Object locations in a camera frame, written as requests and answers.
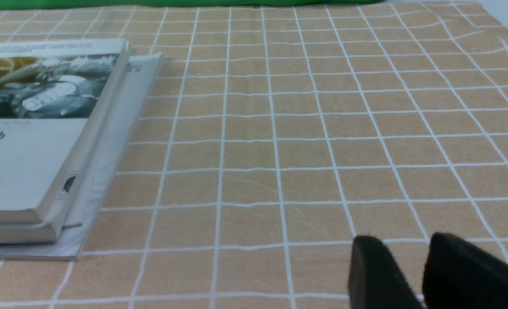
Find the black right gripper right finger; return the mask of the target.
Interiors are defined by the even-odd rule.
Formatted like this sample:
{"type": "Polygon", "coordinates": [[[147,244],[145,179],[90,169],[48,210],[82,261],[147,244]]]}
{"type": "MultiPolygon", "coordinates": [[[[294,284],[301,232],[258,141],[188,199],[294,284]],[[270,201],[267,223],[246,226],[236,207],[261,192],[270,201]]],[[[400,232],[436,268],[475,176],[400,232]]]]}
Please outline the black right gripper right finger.
{"type": "Polygon", "coordinates": [[[453,233],[434,233],[422,292],[429,309],[508,309],[508,264],[453,233]]]}

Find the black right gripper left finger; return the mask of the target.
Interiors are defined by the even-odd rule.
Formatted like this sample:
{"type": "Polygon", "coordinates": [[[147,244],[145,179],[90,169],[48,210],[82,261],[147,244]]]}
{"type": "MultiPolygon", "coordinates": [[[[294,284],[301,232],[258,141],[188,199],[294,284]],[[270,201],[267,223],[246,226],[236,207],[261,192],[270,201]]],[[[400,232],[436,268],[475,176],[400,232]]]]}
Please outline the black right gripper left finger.
{"type": "Polygon", "coordinates": [[[348,292],[352,309],[421,309],[387,246],[367,235],[353,240],[348,292]]]}

